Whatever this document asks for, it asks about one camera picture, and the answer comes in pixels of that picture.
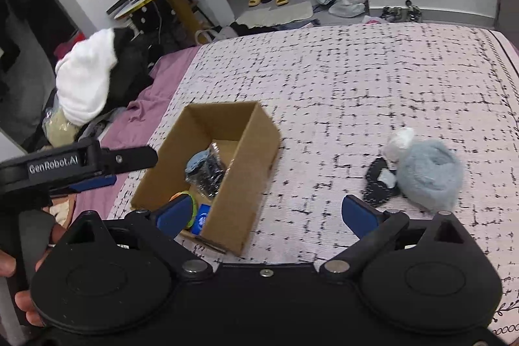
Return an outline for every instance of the cardboard box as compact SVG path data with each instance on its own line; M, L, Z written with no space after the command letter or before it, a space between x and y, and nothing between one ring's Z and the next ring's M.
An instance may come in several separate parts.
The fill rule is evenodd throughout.
M185 181L185 167L197 152L216 142L228 167L211 202ZM240 255L254 224L280 134L258 102L192 103L184 108L158 151L157 165L146 171L131 200L134 209L156 210L180 191L211 205L195 242Z

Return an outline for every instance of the bed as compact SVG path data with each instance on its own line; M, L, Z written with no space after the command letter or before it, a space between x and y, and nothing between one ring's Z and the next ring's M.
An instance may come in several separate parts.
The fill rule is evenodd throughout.
M282 134L243 256L179 242L215 265L320 265L356 241L341 219L342 198L362 192L364 174L388 133L411 126L421 139L443 140L465 163L455 213L503 282L490 328L507 342L519 337L519 57L502 34L436 24L317 27L224 40L175 55L161 59L163 69L182 77L163 81L163 109L144 125L144 142L158 149L193 101L260 101ZM134 132L143 116L145 111L133 121L118 118L127 121L111 128L103 142L122 127ZM108 146L122 147L112 141ZM76 214L96 209L104 218L123 217L143 173L120 178L104 194L82 194ZM431 217L402 197L381 208Z

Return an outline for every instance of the pile of clothes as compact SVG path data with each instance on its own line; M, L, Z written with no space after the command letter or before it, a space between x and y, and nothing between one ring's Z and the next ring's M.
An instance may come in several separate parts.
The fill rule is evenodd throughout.
M96 133L100 116L110 120L153 83L147 49L132 39L129 28L104 29L74 45L57 63L54 103L42 122L53 147L71 144L85 130Z
M368 169L363 199L380 206L402 193L433 213L452 210L463 182L463 165L441 141L417 141L412 128L393 131L382 157Z

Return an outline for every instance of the pink blanket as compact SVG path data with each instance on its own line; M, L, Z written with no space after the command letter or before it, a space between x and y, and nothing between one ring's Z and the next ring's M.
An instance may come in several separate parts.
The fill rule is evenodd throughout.
M155 82L116 118L101 146L115 149L146 145L199 49L191 47L162 57L151 72ZM102 219L106 219L127 176L118 175L113 186L79 194L74 219L85 210L95 210Z

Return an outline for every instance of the human hand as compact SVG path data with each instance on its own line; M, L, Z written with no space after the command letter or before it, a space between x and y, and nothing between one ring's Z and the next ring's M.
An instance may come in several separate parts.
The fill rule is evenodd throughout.
M65 233L65 229L59 224L55 224L50 236L50 242L52 244L56 244L63 234ZM49 254L50 249L48 249L40 261L36 263L36 271L40 268L41 264ZM0 251L0 276L1 277L11 277L16 272L16 260L12 258L10 255L7 255L5 252ZM32 299L30 298L29 291L18 292L15 295L15 302L18 308L25 312L25 318L27 321L35 326L43 327L43 322L36 312L34 308L34 304Z

